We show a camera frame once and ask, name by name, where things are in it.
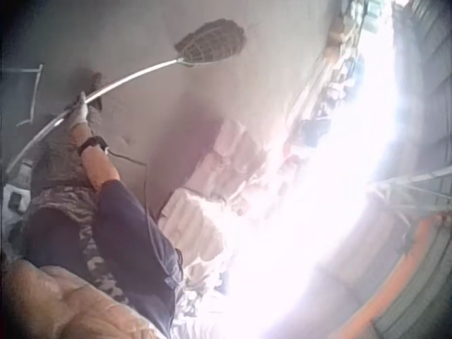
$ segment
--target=camouflage pants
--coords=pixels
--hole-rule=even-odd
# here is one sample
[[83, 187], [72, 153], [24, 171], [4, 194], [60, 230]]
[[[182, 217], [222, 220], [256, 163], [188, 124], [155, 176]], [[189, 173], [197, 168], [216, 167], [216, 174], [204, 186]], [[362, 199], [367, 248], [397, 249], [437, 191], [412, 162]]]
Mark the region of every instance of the camouflage pants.
[[[101, 121], [100, 113], [89, 107], [88, 122], [95, 133]], [[56, 208], [80, 227], [83, 255], [91, 274], [91, 283], [118, 302], [130, 306], [128, 298], [108, 270], [93, 239], [93, 220], [97, 211], [97, 194], [86, 176], [71, 142], [69, 126], [64, 122], [43, 140], [32, 170], [29, 219], [41, 208]]]

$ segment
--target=orange beam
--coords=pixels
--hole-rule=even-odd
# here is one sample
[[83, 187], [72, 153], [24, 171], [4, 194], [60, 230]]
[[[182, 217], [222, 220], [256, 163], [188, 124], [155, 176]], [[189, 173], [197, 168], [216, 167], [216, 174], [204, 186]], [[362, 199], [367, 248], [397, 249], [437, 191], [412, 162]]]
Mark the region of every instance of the orange beam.
[[361, 335], [368, 324], [380, 316], [391, 302], [400, 294], [410, 281], [414, 272], [424, 258], [432, 223], [441, 216], [434, 216], [420, 222], [417, 228], [413, 247], [407, 255], [401, 258], [394, 268], [391, 276], [386, 280], [380, 290], [359, 311], [330, 338], [355, 339]]

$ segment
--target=leg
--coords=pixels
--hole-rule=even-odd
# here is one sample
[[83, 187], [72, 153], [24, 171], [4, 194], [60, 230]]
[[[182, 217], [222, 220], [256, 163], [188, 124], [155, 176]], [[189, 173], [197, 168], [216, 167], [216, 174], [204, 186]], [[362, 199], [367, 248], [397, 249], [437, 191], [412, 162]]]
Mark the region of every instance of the leg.
[[[101, 75], [93, 77], [91, 90], [100, 87]], [[100, 100], [89, 105], [88, 123], [95, 133], [102, 121], [98, 108]], [[71, 132], [65, 122], [53, 130], [37, 147], [35, 164], [32, 171], [31, 196], [37, 196], [43, 189], [53, 186], [90, 186], [90, 182], [82, 167], [77, 147], [71, 141]]]

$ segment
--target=sunlight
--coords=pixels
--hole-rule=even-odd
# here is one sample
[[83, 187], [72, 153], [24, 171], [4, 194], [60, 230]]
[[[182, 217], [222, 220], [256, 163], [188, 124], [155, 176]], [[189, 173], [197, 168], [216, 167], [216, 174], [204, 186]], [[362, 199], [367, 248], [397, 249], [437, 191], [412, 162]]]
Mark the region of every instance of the sunlight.
[[365, 206], [365, 192], [395, 137], [392, 35], [365, 45], [360, 97], [335, 113], [307, 173], [279, 213], [239, 254], [232, 270], [231, 337], [258, 338], [296, 304], [314, 266], [340, 246]]

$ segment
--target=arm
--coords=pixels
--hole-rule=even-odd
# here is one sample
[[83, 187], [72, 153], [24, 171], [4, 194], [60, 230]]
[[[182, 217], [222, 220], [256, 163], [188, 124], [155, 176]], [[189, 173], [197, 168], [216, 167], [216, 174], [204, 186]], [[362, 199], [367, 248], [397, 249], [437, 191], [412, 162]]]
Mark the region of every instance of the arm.
[[[76, 124], [71, 129], [71, 133], [77, 147], [80, 147], [92, 136], [86, 122]], [[97, 192], [100, 191], [105, 182], [121, 179], [116, 167], [99, 146], [86, 148], [81, 155], [81, 160], [90, 183]]]

